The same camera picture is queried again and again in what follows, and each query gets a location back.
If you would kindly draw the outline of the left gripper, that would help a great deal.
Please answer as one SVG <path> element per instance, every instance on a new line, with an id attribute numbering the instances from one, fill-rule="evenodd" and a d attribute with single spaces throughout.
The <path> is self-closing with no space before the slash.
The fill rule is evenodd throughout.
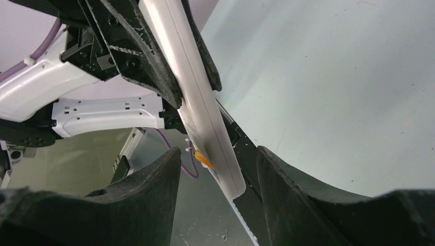
<path id="1" fill-rule="evenodd" d="M 174 108 L 182 93 L 137 1 L 12 1 L 66 25 L 61 61 L 102 81 L 119 74 Z"/>

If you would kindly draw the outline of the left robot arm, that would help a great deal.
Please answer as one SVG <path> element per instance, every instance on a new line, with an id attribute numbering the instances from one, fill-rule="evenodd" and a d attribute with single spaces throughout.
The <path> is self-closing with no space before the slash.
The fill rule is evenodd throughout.
<path id="1" fill-rule="evenodd" d="M 225 133 L 219 73 L 188 1 L 18 1 L 54 16 L 43 45 L 1 74 L 1 139 L 46 147 L 82 133 L 177 129 L 197 148 Z"/>

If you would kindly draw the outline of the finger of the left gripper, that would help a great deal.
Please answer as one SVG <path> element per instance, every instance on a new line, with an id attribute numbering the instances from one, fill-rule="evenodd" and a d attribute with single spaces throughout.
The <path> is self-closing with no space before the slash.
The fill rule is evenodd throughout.
<path id="1" fill-rule="evenodd" d="M 217 69 L 217 67 L 216 67 L 216 65 L 215 65 L 215 63 L 210 55 L 210 52 L 209 52 L 209 50 L 208 50 L 208 48 L 207 48 L 207 46 L 206 46 L 206 44 L 201 36 L 201 33 L 200 33 L 196 23 L 195 23 L 195 20 L 193 18 L 193 14 L 192 14 L 192 11 L 190 8 L 189 1 L 182 0 L 182 5 L 183 5 L 183 8 L 186 12 L 188 23 L 189 23 L 190 28 L 192 30 L 192 33 L 193 33 L 193 36 L 195 39 L 195 43 L 196 43 L 196 46 L 199 50 L 201 60 L 204 64 L 204 68 L 205 68 L 206 74 L 208 76 L 211 88 L 214 91 L 220 92 L 222 90 L 222 83 L 221 83 L 218 69 Z"/>

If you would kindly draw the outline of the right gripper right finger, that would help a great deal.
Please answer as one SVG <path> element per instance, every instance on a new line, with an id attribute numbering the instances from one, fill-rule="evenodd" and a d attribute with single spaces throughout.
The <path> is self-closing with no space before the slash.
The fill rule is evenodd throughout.
<path id="1" fill-rule="evenodd" d="M 433 189 L 351 193 L 264 146 L 256 166 L 272 245 L 434 245 Z"/>

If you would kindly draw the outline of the white remote control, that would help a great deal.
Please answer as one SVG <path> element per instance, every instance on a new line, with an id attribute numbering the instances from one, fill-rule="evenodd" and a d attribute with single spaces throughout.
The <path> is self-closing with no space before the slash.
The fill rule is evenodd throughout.
<path id="1" fill-rule="evenodd" d="M 190 140 L 225 196 L 241 196 L 246 185 L 182 2 L 140 1 L 139 9 L 181 89 L 178 113 Z"/>

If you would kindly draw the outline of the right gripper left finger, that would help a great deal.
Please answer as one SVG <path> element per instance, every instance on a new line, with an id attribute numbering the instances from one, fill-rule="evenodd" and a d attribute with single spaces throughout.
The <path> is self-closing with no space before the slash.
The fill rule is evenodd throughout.
<path id="1" fill-rule="evenodd" d="M 181 174 L 174 147 L 84 197 L 1 191 L 1 245 L 170 245 Z"/>

